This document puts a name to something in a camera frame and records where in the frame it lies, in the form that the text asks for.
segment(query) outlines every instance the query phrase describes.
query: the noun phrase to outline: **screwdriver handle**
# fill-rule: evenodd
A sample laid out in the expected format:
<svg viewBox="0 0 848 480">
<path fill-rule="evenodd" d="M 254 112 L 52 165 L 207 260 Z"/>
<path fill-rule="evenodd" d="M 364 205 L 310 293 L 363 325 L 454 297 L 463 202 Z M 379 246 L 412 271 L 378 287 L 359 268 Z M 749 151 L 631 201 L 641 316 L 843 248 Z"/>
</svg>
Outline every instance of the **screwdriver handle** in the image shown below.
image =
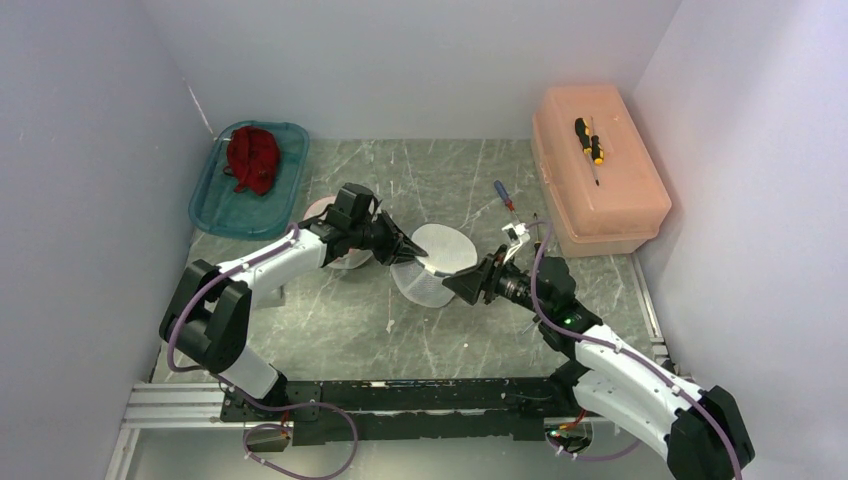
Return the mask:
<svg viewBox="0 0 848 480">
<path fill-rule="evenodd" d="M 510 200 L 509 194 L 506 193 L 506 187 L 503 186 L 503 183 L 501 183 L 500 180 L 495 180 L 495 191 L 498 192 L 498 196 L 501 197 L 506 208 L 508 208 L 511 212 L 514 212 L 515 207 L 512 206 L 512 200 Z"/>
<path fill-rule="evenodd" d="M 597 135 L 592 135 L 592 161 L 595 165 L 604 163 L 604 149 L 601 147 L 601 139 Z"/>
<path fill-rule="evenodd" d="M 580 139 L 580 145 L 583 146 L 583 153 L 589 154 L 592 152 L 592 144 L 589 138 L 589 126 L 586 125 L 586 121 L 583 120 L 583 117 L 578 117 L 577 120 L 574 121 L 574 133 L 577 134 L 577 138 Z"/>
</svg>

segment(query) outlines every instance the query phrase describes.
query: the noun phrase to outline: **plastic tray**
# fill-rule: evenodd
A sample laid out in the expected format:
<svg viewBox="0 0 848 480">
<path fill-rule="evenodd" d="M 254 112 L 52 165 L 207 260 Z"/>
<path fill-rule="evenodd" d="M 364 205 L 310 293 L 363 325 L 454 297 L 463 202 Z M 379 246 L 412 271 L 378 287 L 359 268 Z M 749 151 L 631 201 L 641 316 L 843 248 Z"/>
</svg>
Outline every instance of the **plastic tray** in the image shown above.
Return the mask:
<svg viewBox="0 0 848 480">
<path fill-rule="evenodd" d="M 274 186 L 263 196 L 250 190 L 235 193 L 236 179 L 225 175 L 227 144 L 233 130 L 251 125 L 268 130 L 282 152 Z M 218 135 L 189 204 L 197 228 L 222 237 L 269 240 L 286 229 L 309 151 L 309 134 L 293 123 L 239 122 Z"/>
</svg>

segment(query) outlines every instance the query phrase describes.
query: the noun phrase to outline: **gray marble surface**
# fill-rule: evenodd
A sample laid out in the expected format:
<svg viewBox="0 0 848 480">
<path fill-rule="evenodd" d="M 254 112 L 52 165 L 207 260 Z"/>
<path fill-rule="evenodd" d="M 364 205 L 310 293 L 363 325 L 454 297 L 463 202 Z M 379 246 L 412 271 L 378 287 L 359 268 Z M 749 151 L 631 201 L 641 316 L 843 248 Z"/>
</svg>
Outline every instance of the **gray marble surface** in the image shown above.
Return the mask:
<svg viewBox="0 0 848 480">
<path fill-rule="evenodd" d="M 345 182 L 360 183 L 383 199 L 383 208 L 408 234 L 425 223 L 448 225 L 467 235 L 482 258 L 505 243 L 500 229 L 511 221 L 495 180 L 509 190 L 522 220 L 532 220 L 533 212 L 547 217 L 528 141 L 315 141 L 293 219 Z M 267 243 L 198 234 L 189 261 L 218 263 Z M 553 242 L 549 254 L 558 251 Z M 527 268 L 532 256 L 527 246 L 516 264 Z M 584 305 L 649 355 L 630 259 L 576 258 L 568 264 Z M 551 351 L 536 329 L 521 334 L 532 317 L 503 299 L 474 307 L 458 298 L 441 309 L 418 306 L 372 259 L 358 269 L 321 269 L 290 282 L 284 306 L 253 312 L 248 344 L 293 380 L 547 376 L 565 357 Z M 209 379 L 200 372 L 173 374 L 160 355 L 153 380 Z"/>
</svg>

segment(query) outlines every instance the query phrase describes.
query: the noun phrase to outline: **orange container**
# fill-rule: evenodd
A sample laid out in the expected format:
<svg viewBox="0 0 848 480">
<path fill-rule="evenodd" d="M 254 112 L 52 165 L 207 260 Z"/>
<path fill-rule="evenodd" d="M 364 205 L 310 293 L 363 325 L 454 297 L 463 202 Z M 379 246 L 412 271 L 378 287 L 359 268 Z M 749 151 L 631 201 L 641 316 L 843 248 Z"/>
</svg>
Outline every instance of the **orange container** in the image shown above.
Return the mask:
<svg viewBox="0 0 848 480">
<path fill-rule="evenodd" d="M 600 186 L 574 131 L 578 117 L 594 123 L 604 149 Z M 671 200 L 614 86 L 548 90 L 531 144 L 566 257 L 632 253 L 657 236 Z"/>
</svg>

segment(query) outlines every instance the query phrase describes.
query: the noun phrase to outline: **red cloth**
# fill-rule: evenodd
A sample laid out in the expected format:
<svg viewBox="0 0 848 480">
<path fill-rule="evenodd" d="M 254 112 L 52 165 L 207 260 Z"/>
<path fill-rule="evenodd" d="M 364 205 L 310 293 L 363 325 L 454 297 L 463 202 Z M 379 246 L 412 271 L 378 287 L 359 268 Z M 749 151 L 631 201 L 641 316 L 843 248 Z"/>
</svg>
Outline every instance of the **red cloth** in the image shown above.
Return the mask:
<svg viewBox="0 0 848 480">
<path fill-rule="evenodd" d="M 271 132 L 241 127 L 233 132 L 227 146 L 227 163 L 224 173 L 238 180 L 236 193 L 250 188 L 257 195 L 265 195 L 277 178 L 280 149 Z"/>
</svg>

